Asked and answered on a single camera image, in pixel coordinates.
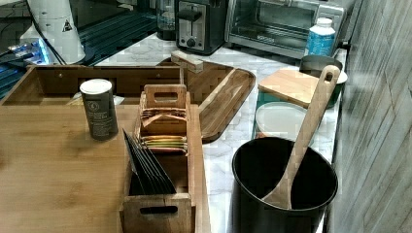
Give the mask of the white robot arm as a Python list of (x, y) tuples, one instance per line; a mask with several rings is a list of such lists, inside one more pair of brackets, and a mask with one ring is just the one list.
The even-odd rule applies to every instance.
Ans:
[(24, 1), (32, 22), (20, 39), (38, 39), (47, 64), (74, 64), (86, 57), (69, 0)]

